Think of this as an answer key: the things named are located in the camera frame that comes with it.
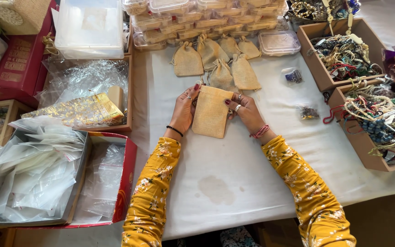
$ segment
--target yellow floral sleeve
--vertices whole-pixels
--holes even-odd
[[[342,206],[321,177],[281,136],[262,147],[292,191],[305,247],[355,247]]]
[[[161,137],[141,171],[122,233],[122,246],[161,246],[165,224],[165,199],[178,164],[181,144]]]

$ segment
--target red box with gold print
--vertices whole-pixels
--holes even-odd
[[[16,99],[34,109],[38,101],[34,98],[42,91],[47,77],[47,69],[42,60],[45,45],[43,37],[49,32],[55,33],[51,8],[56,8],[56,2],[51,0],[41,31],[36,35],[8,35],[8,48],[0,61],[0,101]]]
[[[135,170],[136,150],[137,145],[132,142],[127,136],[114,133],[105,132],[89,132],[91,143],[116,143],[125,144],[124,149],[124,161],[123,161],[123,172],[121,174],[120,187],[117,191],[117,201],[115,203],[114,214],[111,221],[90,223],[86,222],[83,224],[70,223],[63,226],[35,226],[27,227],[29,229],[62,229],[62,228],[82,228],[91,226],[105,226],[115,222],[123,221],[126,217],[127,209],[130,203],[130,197],[132,196],[132,182]]]

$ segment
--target hand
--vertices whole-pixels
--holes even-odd
[[[175,109],[173,110],[172,120],[169,125],[177,129],[182,134],[185,134],[185,132],[190,128],[196,110],[195,105],[192,104],[192,100],[187,96],[190,96],[190,98],[195,100],[198,97],[198,94],[199,84],[196,84],[193,87],[189,87],[186,92],[179,95],[176,99]],[[176,131],[170,128],[166,130],[164,137],[169,137],[177,141],[181,138]]]
[[[240,98],[240,101],[238,98],[239,94],[234,93],[231,99],[225,100],[225,104],[227,104],[228,107],[233,110],[233,114],[231,114],[228,119],[233,119],[236,115],[239,115],[249,133],[255,134],[266,123],[263,121],[262,116],[260,116],[259,110],[257,109],[253,98],[244,96],[243,94]],[[235,112],[235,109],[239,104],[241,107],[237,110],[237,112]],[[260,140],[262,144],[266,144],[275,137],[277,137],[277,135],[271,130],[268,130],[263,135],[263,137],[260,138]]]

